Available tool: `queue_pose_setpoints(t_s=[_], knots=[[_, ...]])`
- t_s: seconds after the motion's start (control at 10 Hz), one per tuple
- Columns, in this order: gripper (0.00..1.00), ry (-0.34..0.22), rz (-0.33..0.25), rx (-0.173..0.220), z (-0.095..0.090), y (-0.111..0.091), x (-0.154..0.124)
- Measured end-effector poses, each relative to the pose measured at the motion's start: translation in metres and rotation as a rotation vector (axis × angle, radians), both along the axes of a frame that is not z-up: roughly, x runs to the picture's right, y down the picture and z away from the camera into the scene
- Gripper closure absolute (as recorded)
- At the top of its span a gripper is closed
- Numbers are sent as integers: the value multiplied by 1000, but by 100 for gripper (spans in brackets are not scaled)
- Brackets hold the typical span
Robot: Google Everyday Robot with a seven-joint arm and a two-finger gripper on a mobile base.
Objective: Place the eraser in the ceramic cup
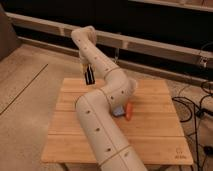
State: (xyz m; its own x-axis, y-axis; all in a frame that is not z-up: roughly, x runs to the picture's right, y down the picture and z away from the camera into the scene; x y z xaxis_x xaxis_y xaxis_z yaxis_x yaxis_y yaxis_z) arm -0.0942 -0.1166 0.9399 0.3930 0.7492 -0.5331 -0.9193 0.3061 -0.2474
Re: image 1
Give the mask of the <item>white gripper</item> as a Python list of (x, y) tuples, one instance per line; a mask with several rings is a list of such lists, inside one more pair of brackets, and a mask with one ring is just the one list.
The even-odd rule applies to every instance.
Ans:
[(87, 69), (93, 69), (93, 66), (89, 63), (89, 61), (82, 54), (79, 54), (79, 59), (81, 62), (83, 72), (86, 72)]

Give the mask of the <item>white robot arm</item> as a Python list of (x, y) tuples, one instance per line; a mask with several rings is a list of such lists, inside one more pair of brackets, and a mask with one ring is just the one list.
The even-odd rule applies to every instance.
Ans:
[(135, 80), (96, 47), (93, 26), (71, 33), (83, 64), (92, 64), (105, 80), (103, 87), (81, 95), (75, 102), (80, 125), (101, 171), (148, 171), (111, 117), (125, 105), (135, 90)]

